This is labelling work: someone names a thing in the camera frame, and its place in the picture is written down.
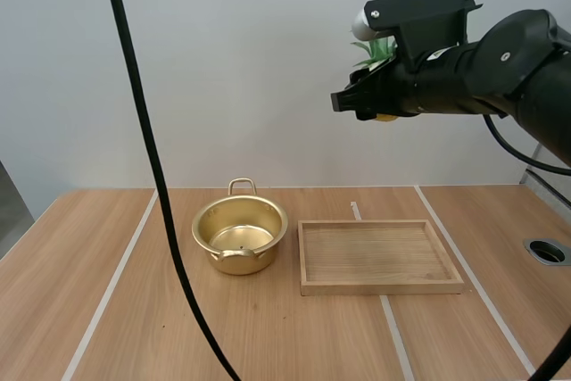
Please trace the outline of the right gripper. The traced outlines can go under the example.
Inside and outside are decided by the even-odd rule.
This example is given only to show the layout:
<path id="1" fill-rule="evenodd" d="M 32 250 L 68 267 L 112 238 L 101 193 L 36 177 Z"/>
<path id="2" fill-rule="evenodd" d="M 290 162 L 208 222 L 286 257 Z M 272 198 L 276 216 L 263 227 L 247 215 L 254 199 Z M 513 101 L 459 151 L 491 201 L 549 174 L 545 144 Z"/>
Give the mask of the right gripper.
<path id="1" fill-rule="evenodd" d="M 416 112 L 407 112 L 401 104 L 407 94 L 406 85 L 396 76 L 401 69 L 398 60 L 391 60 L 373 70 L 353 71 L 347 87 L 330 95 L 333 111 L 355 112 L 358 120 L 416 117 Z"/>

